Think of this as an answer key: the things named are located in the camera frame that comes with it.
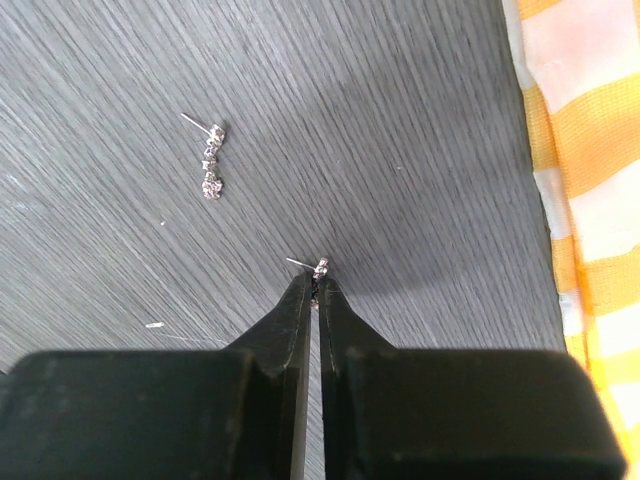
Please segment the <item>rhinestone earring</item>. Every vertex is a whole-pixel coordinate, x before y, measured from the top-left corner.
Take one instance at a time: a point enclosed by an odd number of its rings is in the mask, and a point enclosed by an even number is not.
[[[202,161],[202,169],[206,170],[204,174],[204,181],[202,182],[202,193],[204,198],[211,200],[218,200],[222,195],[222,180],[216,175],[215,166],[218,164],[216,155],[218,150],[222,147],[224,141],[225,131],[218,125],[213,125],[211,130],[208,130],[200,122],[197,122],[186,113],[181,114],[183,118],[191,122],[200,130],[207,132],[209,138],[207,139],[207,148],[204,150],[204,160]]]

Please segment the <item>fabric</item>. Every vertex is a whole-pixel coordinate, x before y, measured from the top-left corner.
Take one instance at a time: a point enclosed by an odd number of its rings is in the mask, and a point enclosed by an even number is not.
[[[503,0],[569,353],[640,479],[640,0]]]

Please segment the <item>wood grain surface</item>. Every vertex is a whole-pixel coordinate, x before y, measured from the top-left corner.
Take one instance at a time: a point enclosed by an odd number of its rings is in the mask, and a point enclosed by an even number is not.
[[[222,347],[298,273],[287,256],[329,255],[398,346],[563,348],[498,0],[2,9],[0,369],[46,348]],[[219,202],[182,111],[228,126]]]

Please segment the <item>striped cloth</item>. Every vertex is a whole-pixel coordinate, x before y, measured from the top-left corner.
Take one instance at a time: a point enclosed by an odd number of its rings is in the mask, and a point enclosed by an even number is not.
[[[640,0],[503,0],[569,353],[640,479]]]

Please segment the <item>folded cloth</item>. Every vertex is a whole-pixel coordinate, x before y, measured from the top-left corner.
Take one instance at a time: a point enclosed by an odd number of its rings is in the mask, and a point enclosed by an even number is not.
[[[640,479],[640,0],[502,0],[567,350]]]

